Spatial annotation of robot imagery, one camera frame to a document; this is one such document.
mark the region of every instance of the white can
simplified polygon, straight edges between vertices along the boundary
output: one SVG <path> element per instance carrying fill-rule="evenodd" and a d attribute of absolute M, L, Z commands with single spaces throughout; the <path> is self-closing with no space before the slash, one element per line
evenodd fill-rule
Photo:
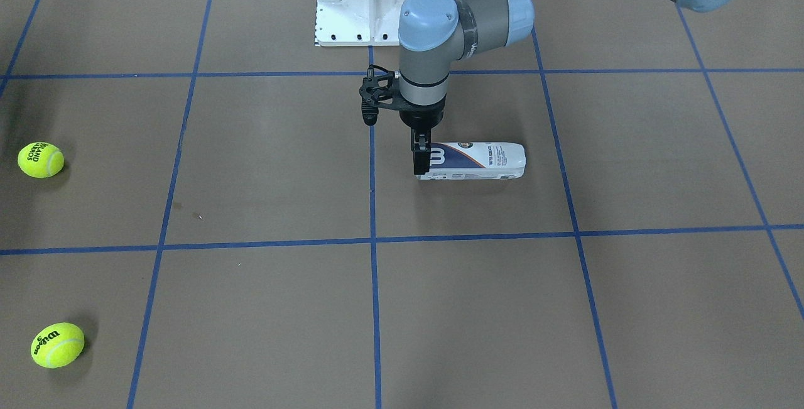
<path fill-rule="evenodd" d="M 508 142 L 432 143 L 419 180 L 512 180 L 525 174 L 525 147 Z"/>

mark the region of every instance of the tennis ball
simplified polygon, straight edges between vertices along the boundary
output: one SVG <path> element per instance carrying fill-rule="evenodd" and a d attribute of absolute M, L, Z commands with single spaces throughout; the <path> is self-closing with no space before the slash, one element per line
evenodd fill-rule
<path fill-rule="evenodd" d="M 19 151 L 17 164 L 29 177 L 48 178 L 63 168 L 64 155 L 55 145 L 34 142 Z"/>
<path fill-rule="evenodd" d="M 84 333 L 75 324 L 46 327 L 31 343 L 31 357 L 45 368 L 58 368 L 75 360 L 84 349 Z"/>

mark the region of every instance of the yellow tennis ball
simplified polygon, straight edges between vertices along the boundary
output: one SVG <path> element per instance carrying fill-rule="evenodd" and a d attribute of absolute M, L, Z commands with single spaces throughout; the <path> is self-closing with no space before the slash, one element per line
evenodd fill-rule
<path fill-rule="evenodd" d="M 84 333 L 75 324 L 46 327 L 31 343 L 31 357 L 45 368 L 58 368 L 75 360 L 84 350 Z"/>
<path fill-rule="evenodd" d="M 55 145 L 34 142 L 19 151 L 17 163 L 29 177 L 48 178 L 63 168 L 64 155 Z"/>

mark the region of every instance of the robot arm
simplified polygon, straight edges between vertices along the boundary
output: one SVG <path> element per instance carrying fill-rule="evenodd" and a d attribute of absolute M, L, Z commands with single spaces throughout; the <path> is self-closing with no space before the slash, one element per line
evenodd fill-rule
<path fill-rule="evenodd" d="M 701 12 L 729 2 L 671 1 Z M 411 128 L 413 173 L 425 174 L 430 131 L 444 115 L 451 63 L 528 37 L 533 20 L 531 0 L 405 0 L 399 17 L 399 71 L 369 67 L 360 88 L 364 122 L 374 125 L 379 108 L 399 111 Z M 385 75 L 377 76 L 376 69 Z"/>

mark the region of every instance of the gray floor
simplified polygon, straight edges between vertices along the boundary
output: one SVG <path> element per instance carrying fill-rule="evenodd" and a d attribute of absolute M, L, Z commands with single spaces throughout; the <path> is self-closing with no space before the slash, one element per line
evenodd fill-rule
<path fill-rule="evenodd" d="M 804 0 L 534 1 L 434 130 L 528 170 L 466 183 L 315 0 L 4 0 L 0 407 L 803 407 Z"/>

